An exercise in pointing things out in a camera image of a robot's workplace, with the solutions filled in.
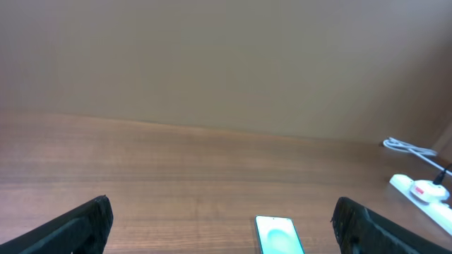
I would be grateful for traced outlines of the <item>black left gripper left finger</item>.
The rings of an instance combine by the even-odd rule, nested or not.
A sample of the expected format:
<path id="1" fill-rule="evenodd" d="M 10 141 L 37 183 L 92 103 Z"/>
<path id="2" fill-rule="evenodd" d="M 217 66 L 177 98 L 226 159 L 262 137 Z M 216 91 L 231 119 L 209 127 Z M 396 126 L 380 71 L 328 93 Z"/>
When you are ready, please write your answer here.
<path id="1" fill-rule="evenodd" d="M 1 244 L 1 254 L 102 254 L 113 219 L 109 198 L 101 195 Z"/>

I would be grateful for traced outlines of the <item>Galaxy S25 smartphone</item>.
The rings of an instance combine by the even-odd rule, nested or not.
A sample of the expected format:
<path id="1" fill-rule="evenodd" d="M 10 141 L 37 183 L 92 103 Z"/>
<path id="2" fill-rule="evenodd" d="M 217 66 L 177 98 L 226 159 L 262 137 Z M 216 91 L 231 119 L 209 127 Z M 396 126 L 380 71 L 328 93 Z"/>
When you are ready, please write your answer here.
<path id="1" fill-rule="evenodd" d="M 262 254 L 305 254 L 290 218 L 257 215 L 255 225 Z"/>

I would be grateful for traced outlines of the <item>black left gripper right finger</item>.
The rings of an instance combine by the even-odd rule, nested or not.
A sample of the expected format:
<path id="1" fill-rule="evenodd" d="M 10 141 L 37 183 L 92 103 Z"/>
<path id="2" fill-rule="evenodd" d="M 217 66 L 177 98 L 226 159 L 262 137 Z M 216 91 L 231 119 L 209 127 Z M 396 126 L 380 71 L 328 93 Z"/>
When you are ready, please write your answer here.
<path id="1" fill-rule="evenodd" d="M 342 254 L 451 254 L 347 197 L 338 199 L 331 222 Z"/>

